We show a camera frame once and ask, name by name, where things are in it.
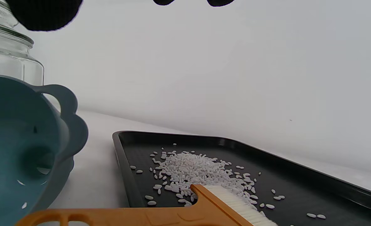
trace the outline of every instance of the white wall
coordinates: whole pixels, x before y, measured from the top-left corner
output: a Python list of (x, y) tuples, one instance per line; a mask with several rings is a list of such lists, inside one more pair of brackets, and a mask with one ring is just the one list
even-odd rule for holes
[(371, 0), (134, 2), (26, 32), (45, 82), (83, 109), (371, 170)]

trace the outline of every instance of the black tray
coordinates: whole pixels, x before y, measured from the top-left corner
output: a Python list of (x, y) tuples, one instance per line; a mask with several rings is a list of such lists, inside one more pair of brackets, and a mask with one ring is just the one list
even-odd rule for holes
[[(149, 171), (157, 166), (149, 155), (154, 151), (161, 153), (164, 147), (166, 152), (195, 150), (195, 154), (230, 161), (232, 165), (226, 168), (233, 172), (251, 173), (251, 179), (257, 179), (258, 203), (275, 206), (273, 210), (262, 210), (280, 226), (371, 226), (371, 191), (235, 140), (132, 131), (115, 132), (113, 140), (130, 207), (146, 207), (145, 195), (154, 196), (157, 207), (182, 206), (173, 192), (162, 190), (158, 196), (152, 189), (162, 181), (155, 180)], [(144, 173), (136, 174), (130, 165)], [(236, 165), (245, 169), (236, 169)], [(274, 200), (271, 189), (286, 198)], [(310, 218), (306, 213), (323, 214), (326, 220)]]

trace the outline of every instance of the hand brush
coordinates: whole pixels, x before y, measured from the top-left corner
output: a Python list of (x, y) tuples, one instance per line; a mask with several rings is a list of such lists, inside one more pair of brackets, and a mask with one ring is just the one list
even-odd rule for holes
[(36, 226), (58, 221), (82, 221), (89, 226), (276, 226), (277, 224), (221, 186), (191, 185), (197, 195), (189, 207), (118, 209), (47, 209), (21, 219), (16, 226)]

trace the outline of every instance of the glass jar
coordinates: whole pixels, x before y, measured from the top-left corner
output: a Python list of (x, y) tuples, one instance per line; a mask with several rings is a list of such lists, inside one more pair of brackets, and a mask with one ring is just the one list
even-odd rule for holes
[(0, 75), (32, 85), (43, 85), (43, 65), (29, 55), (33, 40), (13, 27), (18, 24), (6, 3), (0, 1)]

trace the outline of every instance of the colander handle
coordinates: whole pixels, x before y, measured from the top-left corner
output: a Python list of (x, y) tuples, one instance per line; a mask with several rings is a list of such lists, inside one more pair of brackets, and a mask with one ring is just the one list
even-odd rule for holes
[(38, 93), (52, 95), (60, 103), (60, 117), (66, 123), (69, 130), (68, 144), (56, 158), (58, 162), (62, 162), (78, 153), (88, 139), (88, 127), (86, 123), (75, 114), (78, 108), (77, 98), (71, 90), (60, 85), (32, 86), (32, 89)]

